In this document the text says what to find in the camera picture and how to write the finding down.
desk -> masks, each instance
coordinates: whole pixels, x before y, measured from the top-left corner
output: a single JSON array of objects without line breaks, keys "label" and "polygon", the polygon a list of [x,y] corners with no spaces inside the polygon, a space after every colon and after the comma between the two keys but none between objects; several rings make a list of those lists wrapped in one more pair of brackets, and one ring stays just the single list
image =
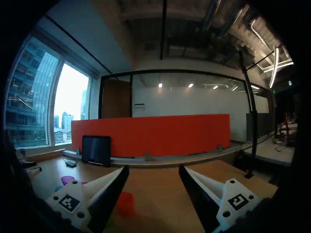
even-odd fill
[{"label": "desk", "polygon": [[[66,167],[61,158],[38,164],[42,172],[33,181],[37,195],[47,198],[62,185],[62,176],[73,176],[80,181],[92,181],[117,168],[104,168],[79,162],[77,167]],[[277,190],[260,178],[244,177],[245,172],[221,161],[214,160],[188,166],[199,173],[220,182],[235,178],[261,198],[272,197]],[[204,229],[192,206],[190,198],[178,174],[178,168],[130,169],[123,191],[135,197],[135,216],[124,219],[114,210],[114,226],[105,232],[189,232],[202,233]]]},{"label": "desk", "polygon": [[[257,145],[256,158],[270,163],[289,167],[294,156],[294,148],[274,144],[268,139]],[[252,148],[245,150],[248,154],[252,153]]]}]

wooden desk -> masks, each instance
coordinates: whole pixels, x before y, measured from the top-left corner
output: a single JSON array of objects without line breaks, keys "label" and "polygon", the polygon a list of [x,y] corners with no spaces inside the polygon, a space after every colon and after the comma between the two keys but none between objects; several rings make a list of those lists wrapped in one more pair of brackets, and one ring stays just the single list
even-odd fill
[{"label": "wooden desk", "polygon": [[[33,181],[34,190],[41,198],[54,193],[62,185],[62,176],[73,176],[80,181],[92,181],[117,168],[103,168],[79,162],[76,168],[66,167],[62,158],[39,163],[42,172]],[[244,178],[245,172],[221,161],[190,165],[199,173],[220,182],[235,178],[258,196],[272,197],[277,190],[255,176]],[[190,198],[178,174],[178,168],[130,169],[123,191],[135,197],[135,216],[124,219],[114,210],[114,226],[105,232],[189,232],[204,231]]]}]

orange partition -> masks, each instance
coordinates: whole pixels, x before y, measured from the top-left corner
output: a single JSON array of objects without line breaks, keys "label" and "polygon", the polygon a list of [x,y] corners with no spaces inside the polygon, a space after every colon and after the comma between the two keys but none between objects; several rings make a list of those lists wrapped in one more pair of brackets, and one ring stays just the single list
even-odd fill
[{"label": "orange partition", "polygon": [[176,156],[230,146],[229,114],[72,121],[72,146],[82,136],[110,136],[112,157]]}]

sky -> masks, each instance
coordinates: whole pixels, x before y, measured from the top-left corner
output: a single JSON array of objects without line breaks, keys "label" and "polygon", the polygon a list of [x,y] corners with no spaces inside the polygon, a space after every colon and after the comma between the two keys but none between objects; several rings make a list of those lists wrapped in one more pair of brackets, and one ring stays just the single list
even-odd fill
[{"label": "sky", "polygon": [[59,127],[63,112],[73,115],[74,120],[81,118],[82,92],[87,89],[89,78],[64,64],[59,77],[54,106],[54,116],[59,116]]}]

wooden door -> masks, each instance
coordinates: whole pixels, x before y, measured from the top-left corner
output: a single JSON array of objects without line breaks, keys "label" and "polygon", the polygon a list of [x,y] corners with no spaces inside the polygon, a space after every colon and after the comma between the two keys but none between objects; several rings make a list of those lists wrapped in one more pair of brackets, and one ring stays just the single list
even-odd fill
[{"label": "wooden door", "polygon": [[131,117],[130,88],[130,82],[104,80],[101,118]]}]

